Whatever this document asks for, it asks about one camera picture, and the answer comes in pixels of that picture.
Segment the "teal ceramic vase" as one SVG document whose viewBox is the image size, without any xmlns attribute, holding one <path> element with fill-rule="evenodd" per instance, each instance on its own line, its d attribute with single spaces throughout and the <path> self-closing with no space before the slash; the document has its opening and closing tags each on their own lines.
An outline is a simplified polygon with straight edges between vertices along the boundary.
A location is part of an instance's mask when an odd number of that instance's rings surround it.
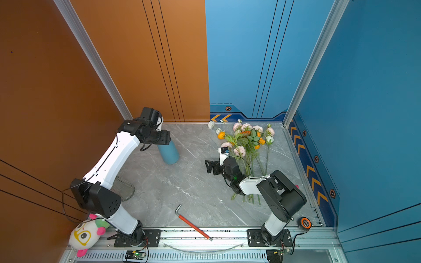
<svg viewBox="0 0 421 263">
<path fill-rule="evenodd" d="M 179 160 L 179 152 L 173 141 L 170 141 L 168 145 L 158 145 L 159 152 L 163 161 L 166 164 L 175 164 Z"/>
</svg>

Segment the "pink peony flower stem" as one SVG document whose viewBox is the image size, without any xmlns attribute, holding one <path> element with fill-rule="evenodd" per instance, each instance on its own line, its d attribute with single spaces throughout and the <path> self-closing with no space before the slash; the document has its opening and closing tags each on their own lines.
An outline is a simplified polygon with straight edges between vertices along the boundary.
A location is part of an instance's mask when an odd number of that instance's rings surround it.
<svg viewBox="0 0 421 263">
<path fill-rule="evenodd" d="M 261 205 L 259 194 L 245 191 L 243 187 L 246 185 L 241 185 L 242 182 L 255 178 L 253 165 L 247 159 L 244 147 L 235 147 L 227 142 L 223 143 L 218 151 L 218 172 L 234 193 L 231 199 L 234 200 L 237 196 L 242 196 L 244 202 Z"/>
</svg>

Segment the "orange gerbera flower stem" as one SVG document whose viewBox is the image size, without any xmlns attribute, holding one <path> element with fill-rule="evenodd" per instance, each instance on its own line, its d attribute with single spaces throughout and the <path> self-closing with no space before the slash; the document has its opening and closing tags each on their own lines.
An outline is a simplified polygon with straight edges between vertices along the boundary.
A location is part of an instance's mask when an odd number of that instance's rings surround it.
<svg viewBox="0 0 421 263">
<path fill-rule="evenodd" d="M 240 133 L 239 144 L 246 150 L 245 159 L 250 165 L 249 176 L 262 175 L 264 172 L 259 155 L 260 141 L 261 132 L 258 130 L 249 129 Z"/>
</svg>

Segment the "white rose flower stem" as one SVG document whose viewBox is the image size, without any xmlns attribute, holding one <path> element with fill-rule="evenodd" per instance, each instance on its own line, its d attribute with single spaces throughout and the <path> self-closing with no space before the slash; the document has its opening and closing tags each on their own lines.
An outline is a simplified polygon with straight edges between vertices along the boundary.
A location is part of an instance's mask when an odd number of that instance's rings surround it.
<svg viewBox="0 0 421 263">
<path fill-rule="evenodd" d="M 264 131 L 264 140 L 265 140 L 265 145 L 267 148 L 266 157 L 265 157 L 264 175 L 268 174 L 269 152 L 270 152 L 270 146 L 274 142 L 274 135 L 275 135 L 274 128 L 272 127 L 271 123 L 268 123 L 266 126 L 266 130 Z"/>
</svg>

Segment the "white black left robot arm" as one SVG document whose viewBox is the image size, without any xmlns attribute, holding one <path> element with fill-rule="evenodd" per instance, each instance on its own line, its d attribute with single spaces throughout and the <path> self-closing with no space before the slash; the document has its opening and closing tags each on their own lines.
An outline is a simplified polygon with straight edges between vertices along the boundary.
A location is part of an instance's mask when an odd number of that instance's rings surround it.
<svg viewBox="0 0 421 263">
<path fill-rule="evenodd" d="M 170 144 L 171 134 L 161 128 L 162 124 L 163 117 L 158 110 L 143 108 L 140 117 L 127 119 L 120 125 L 109 148 L 83 179 L 74 179 L 70 184 L 78 205 L 105 219 L 129 245 L 143 241 L 143 225 L 123 208 L 121 196 L 111 189 L 117 174 L 137 147 L 145 151 L 151 145 Z"/>
</svg>

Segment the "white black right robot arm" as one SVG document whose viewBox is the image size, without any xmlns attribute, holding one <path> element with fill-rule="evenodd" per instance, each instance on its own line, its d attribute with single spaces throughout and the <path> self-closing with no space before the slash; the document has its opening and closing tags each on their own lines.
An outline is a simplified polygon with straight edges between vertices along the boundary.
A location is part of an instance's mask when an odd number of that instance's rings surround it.
<svg viewBox="0 0 421 263">
<path fill-rule="evenodd" d="M 294 239 L 286 229 L 296 212 L 307 203 L 306 196 L 281 171 L 261 177 L 246 177 L 234 157 L 223 163 L 205 160 L 207 173 L 222 175 L 224 181 L 237 195 L 260 195 L 271 210 L 262 225 L 261 242 L 269 247 L 292 247 Z"/>
</svg>

